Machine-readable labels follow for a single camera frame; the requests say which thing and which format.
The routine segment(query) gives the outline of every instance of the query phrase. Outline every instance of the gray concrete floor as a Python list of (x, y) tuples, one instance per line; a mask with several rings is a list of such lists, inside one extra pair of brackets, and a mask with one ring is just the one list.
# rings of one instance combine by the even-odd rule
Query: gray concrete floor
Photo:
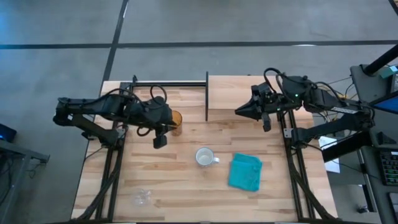
[[(0, 0), (0, 45), (110, 44), (121, 3)], [(397, 22), (387, 0), (130, 0), (119, 42), (390, 40), (398, 37), (398, 30), (391, 29)], [(140, 80), (204, 80), (206, 71), (258, 75), (276, 67), (332, 82), (347, 77), (349, 66), (369, 63), (391, 47), (118, 49), (110, 80), (130, 80), (132, 75)], [(55, 125), (52, 115), (59, 96), (98, 96), (108, 55), (109, 49), (0, 50), (0, 123), (18, 130), (16, 144), (51, 154), (34, 179), (26, 178), (14, 223), (69, 219), (87, 141), (77, 128)], [(349, 84), (333, 87), (345, 91)], [(352, 208), (357, 202), (345, 195), (353, 189), (344, 190), (332, 179), (338, 178), (331, 178), (337, 207)], [(371, 220), (354, 209), (338, 213), (343, 219), (354, 214), (355, 221)]]

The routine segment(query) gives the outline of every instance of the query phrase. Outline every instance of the white mug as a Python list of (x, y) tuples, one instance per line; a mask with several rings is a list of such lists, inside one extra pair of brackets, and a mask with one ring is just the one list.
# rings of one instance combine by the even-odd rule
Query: white mug
[(203, 167), (220, 162), (220, 159), (214, 156), (214, 152), (206, 147), (197, 150), (196, 160), (198, 164)]

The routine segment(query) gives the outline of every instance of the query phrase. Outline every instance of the wooden board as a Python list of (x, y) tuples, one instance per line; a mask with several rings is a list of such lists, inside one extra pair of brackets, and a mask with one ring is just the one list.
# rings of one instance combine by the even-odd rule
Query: wooden board
[[(103, 93), (119, 82), (105, 82)], [(273, 222), (296, 221), (285, 149), (276, 119), (264, 133), (255, 121), (205, 121), (205, 89), (166, 88), (168, 104), (183, 116), (179, 137), (168, 134), (168, 144), (153, 149), (154, 133), (138, 137), (130, 126), (124, 147), (122, 171), (114, 221), (116, 222)], [(149, 99), (148, 88), (136, 88), (142, 100)], [(312, 116), (296, 111), (297, 125), (311, 127)], [(103, 118), (96, 122), (109, 126)], [(201, 168), (195, 162), (196, 150), (214, 150), (220, 163)], [(89, 145), (88, 153), (99, 148)], [(263, 162), (258, 192), (245, 192), (228, 186), (229, 163), (235, 152), (257, 156)], [(72, 218), (79, 216), (99, 190), (106, 150), (89, 158), (83, 167)], [(308, 148), (303, 152), (310, 188), (321, 204), (336, 216), (335, 204), (322, 154)], [(135, 189), (151, 191), (150, 204), (133, 203)]]

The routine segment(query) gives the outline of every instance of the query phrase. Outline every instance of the white paper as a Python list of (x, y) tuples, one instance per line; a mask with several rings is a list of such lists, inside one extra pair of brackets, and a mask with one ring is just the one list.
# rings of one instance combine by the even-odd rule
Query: white paper
[[(321, 147), (321, 149), (327, 149), (330, 146), (334, 146), (335, 144), (337, 144), (335, 141), (337, 141), (337, 140), (334, 139), (334, 138), (329, 138), (329, 137), (322, 136), (322, 137), (319, 138), (319, 146)], [(339, 162), (338, 162), (338, 158), (337, 159), (333, 159), (332, 161), (326, 162), (325, 163), (325, 168), (326, 168), (327, 171), (340, 173), (340, 165), (339, 165)]]

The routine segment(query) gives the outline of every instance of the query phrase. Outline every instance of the clear plastic cup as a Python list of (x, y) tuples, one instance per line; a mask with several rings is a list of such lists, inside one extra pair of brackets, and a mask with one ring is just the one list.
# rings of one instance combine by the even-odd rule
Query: clear plastic cup
[(134, 189), (131, 195), (132, 203), (136, 206), (145, 206), (150, 204), (150, 190)]

